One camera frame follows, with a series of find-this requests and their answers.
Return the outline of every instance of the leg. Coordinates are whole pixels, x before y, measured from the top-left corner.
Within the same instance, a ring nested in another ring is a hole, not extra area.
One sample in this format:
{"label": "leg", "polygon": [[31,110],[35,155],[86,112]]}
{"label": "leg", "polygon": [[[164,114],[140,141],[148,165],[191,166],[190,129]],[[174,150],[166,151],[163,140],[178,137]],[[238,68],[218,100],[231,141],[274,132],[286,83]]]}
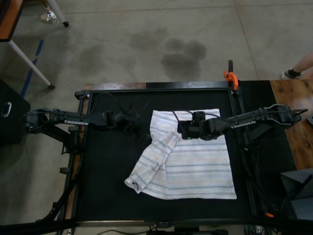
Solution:
{"label": "leg", "polygon": [[296,66],[293,67],[295,72],[303,72],[313,67],[313,52],[303,57]]}
{"label": "leg", "polygon": [[301,79],[313,79],[313,69],[309,70],[306,74],[304,74]]}
{"label": "leg", "polygon": [[51,6],[52,10],[54,11],[54,13],[56,14],[56,16],[58,17],[59,21],[62,22],[64,24],[65,27],[68,27],[68,22],[65,21],[65,18],[58,6],[58,4],[55,2],[55,0],[47,0],[49,5]]}
{"label": "leg", "polygon": [[309,71],[304,76],[301,76],[301,72],[313,68],[313,52],[303,57],[298,64],[296,64],[292,70],[287,70],[281,74],[282,79],[307,79],[312,77],[312,72]]}
{"label": "leg", "polygon": [[39,71],[39,69],[27,58],[22,50],[11,40],[9,42],[12,49],[31,67],[31,69],[49,86],[50,89],[54,89],[54,86],[46,79],[46,77]]}

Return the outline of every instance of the wooden surface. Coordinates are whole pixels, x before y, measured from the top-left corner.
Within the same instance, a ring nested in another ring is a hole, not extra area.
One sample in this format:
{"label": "wooden surface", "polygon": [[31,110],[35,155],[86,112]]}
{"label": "wooden surface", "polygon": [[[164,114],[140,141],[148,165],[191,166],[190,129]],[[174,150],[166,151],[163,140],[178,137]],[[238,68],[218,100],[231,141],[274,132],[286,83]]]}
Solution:
{"label": "wooden surface", "polygon": [[[85,90],[90,90],[90,89],[91,89],[90,85],[85,85]],[[85,97],[85,99],[83,101],[83,110],[82,110],[83,114],[86,114],[88,111],[88,100],[89,100],[89,98]],[[84,141],[84,130],[85,130],[85,126],[79,126],[79,133],[80,133],[79,139],[81,142]],[[81,159],[81,155],[75,154],[73,171],[71,173],[71,179],[74,178],[74,176],[77,172],[77,168],[78,168],[80,159]],[[71,219],[72,218],[74,202],[75,202],[75,194],[76,194],[76,186],[73,188],[72,192],[68,196],[65,219]]]}
{"label": "wooden surface", "polygon": [[0,24],[0,40],[10,41],[21,14],[23,0],[11,0],[5,16]]}
{"label": "wooden surface", "polygon": [[278,104],[291,109],[308,109],[302,120],[286,130],[288,141],[298,169],[313,167],[313,128],[306,119],[313,115],[313,81],[277,80],[271,86]]}
{"label": "wooden surface", "polygon": [[146,83],[102,83],[102,84],[86,84],[88,90],[99,91],[99,90],[138,90],[146,89]]}

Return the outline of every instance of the sneaker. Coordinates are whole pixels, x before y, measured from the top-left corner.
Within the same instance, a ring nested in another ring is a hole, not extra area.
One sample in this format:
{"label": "sneaker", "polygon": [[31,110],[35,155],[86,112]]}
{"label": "sneaker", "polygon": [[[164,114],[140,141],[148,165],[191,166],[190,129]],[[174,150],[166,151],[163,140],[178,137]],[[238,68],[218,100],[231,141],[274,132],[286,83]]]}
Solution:
{"label": "sneaker", "polygon": [[282,73],[280,75],[280,78],[283,79],[283,80],[286,80],[286,79],[300,79],[301,75],[300,76],[297,76],[297,77],[292,77],[290,74],[289,74],[289,70],[287,70],[286,72]]}

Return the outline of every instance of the white towel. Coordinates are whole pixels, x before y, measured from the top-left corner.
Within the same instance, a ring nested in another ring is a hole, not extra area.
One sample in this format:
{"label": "white towel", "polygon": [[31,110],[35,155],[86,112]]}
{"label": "white towel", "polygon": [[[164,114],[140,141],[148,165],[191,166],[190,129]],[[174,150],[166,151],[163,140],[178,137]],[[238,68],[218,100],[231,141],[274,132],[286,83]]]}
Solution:
{"label": "white towel", "polygon": [[[218,109],[203,110],[220,115]],[[191,120],[175,111],[179,120]],[[236,199],[224,136],[217,140],[183,140],[172,112],[153,111],[152,143],[143,151],[125,184],[137,193],[161,199]]]}

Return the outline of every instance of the table leg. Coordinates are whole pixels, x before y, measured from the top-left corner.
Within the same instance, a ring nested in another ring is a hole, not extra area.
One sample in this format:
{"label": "table leg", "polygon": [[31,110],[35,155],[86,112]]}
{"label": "table leg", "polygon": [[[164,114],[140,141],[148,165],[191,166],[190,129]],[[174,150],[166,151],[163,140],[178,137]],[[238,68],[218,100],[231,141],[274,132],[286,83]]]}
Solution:
{"label": "table leg", "polygon": [[65,18],[55,0],[47,0],[49,5],[51,6],[54,14],[58,17],[58,20],[64,24],[65,27],[68,27],[68,21],[65,21]]}
{"label": "table leg", "polygon": [[9,42],[12,49],[31,67],[31,69],[49,86],[50,89],[54,89],[54,86],[46,79],[46,77],[39,71],[39,69],[27,58],[22,50],[11,40]]}

